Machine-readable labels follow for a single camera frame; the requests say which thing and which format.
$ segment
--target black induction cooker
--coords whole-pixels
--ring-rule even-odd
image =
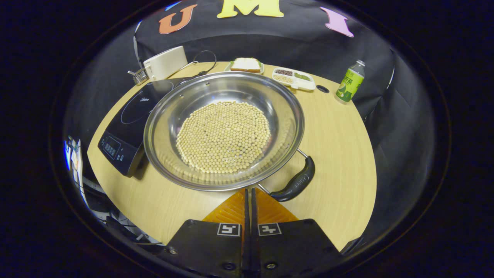
[[[144,126],[160,99],[184,78],[149,82],[118,111],[100,139],[98,148],[123,175],[131,177],[142,160]]]

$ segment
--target metal spring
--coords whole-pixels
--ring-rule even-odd
[[[149,79],[148,74],[146,73],[146,70],[144,68],[139,69],[133,76],[132,79],[134,79],[134,83],[139,86],[142,83],[146,82],[146,80]]]

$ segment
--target round wooden table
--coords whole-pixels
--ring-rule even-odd
[[[227,65],[228,62],[218,62],[210,73],[221,72]],[[193,76],[211,66],[211,62],[193,64],[170,78]],[[271,77],[274,68],[265,65],[263,75]],[[291,91],[305,115],[300,149],[314,159],[316,174],[298,197],[281,204],[298,219],[316,220],[341,250],[362,235],[371,217],[376,195],[374,154],[355,105],[342,105],[333,97],[339,83],[312,76],[316,85],[328,88],[330,93],[318,89]],[[87,154],[98,182],[116,207],[144,232],[167,244],[184,221],[202,220],[236,191],[187,189],[168,181],[151,165],[145,167],[141,177],[128,178],[110,164],[97,147],[99,139],[111,119],[142,86],[131,88],[108,112]],[[294,155],[262,184],[269,191],[280,190],[303,167],[304,158]]]

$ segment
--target orange letter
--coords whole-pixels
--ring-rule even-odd
[[[197,4],[188,6],[187,8],[183,8],[180,12],[182,13],[182,21],[178,23],[177,25],[172,26],[171,25],[171,18],[176,15],[176,13],[173,13],[169,16],[166,16],[162,18],[159,23],[160,23],[160,34],[166,35],[173,33],[175,31],[178,31],[182,28],[185,27],[185,25],[189,24],[189,21],[192,17],[192,10],[197,7]]]

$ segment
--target orange plastic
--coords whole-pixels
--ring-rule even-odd
[[[211,211],[203,221],[241,224],[244,226],[244,218],[245,190],[241,189]]]
[[[288,209],[265,192],[255,189],[257,201],[257,221],[259,224],[297,221]]]

